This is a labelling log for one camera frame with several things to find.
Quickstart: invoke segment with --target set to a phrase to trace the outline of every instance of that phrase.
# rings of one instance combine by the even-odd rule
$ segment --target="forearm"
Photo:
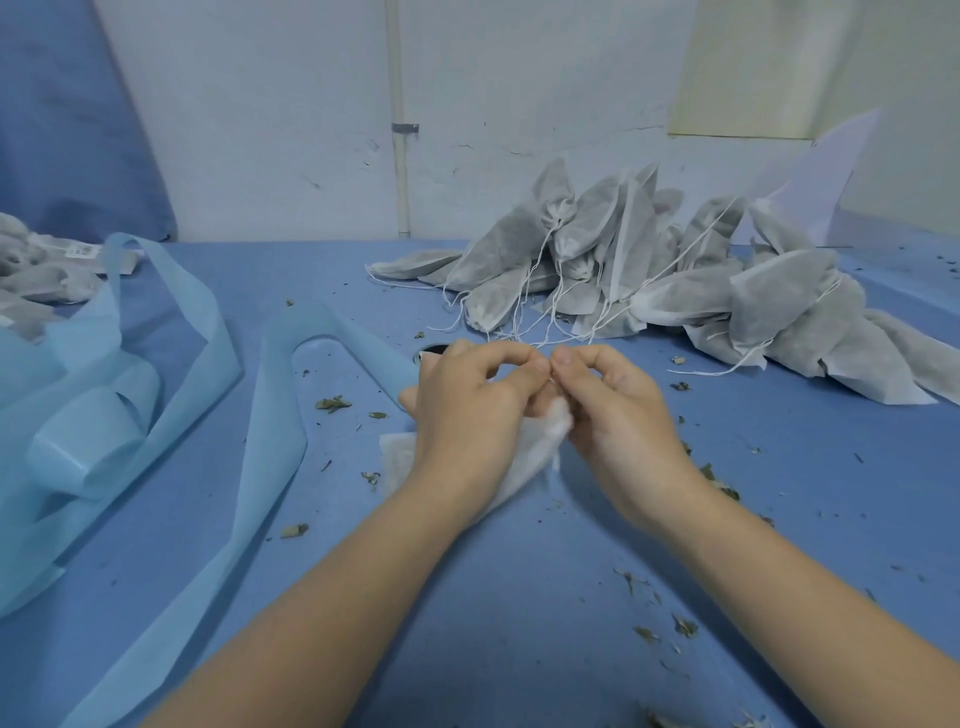
[[[148,728],[324,728],[346,720],[469,515],[411,476],[190,676]]]
[[[660,536],[828,728],[946,726],[960,666],[698,475]]]

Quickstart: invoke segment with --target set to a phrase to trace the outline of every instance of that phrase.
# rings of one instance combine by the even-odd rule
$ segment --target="right hand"
[[[673,489],[701,479],[657,383],[605,344],[557,347],[550,363],[572,400],[573,446],[620,515],[656,531],[658,507]]]

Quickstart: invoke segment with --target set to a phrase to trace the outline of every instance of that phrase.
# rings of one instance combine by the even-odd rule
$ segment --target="pile of tea bags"
[[[936,401],[924,389],[960,404],[960,351],[867,309],[834,253],[815,248],[769,201],[707,200],[682,228],[673,217],[683,198],[657,189],[656,165],[606,177],[575,198],[556,159],[531,195],[464,251],[418,251],[368,270],[455,292],[468,325],[500,338],[527,333],[523,305],[547,293],[534,308],[549,319],[547,337],[551,328],[562,337],[540,344],[682,327],[732,369],[765,368],[769,358],[884,404]],[[730,255],[730,241],[748,211],[756,237],[743,260]]]
[[[31,232],[0,212],[0,328],[35,341],[43,327],[60,317],[48,303],[81,303],[93,298],[104,269],[102,246]],[[124,251],[121,272],[132,273],[140,259]]]

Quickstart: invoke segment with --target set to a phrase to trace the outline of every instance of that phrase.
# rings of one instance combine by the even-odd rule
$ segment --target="label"
[[[70,243],[70,246],[63,252],[66,257],[86,258],[92,260],[100,253],[99,245],[90,245],[89,243]]]

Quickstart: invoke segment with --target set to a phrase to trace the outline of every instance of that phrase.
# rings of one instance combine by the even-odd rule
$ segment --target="hand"
[[[656,530],[657,504],[678,483],[701,477],[677,438],[660,388],[607,345],[557,347],[550,362],[572,399],[573,446],[620,515]]]
[[[488,381],[502,364],[516,369]],[[544,386],[549,378],[546,357],[518,342],[478,346],[460,339],[442,356],[424,353],[420,383],[399,398],[417,421],[411,480],[443,483],[471,522],[493,499],[514,459],[524,412],[550,399]]]

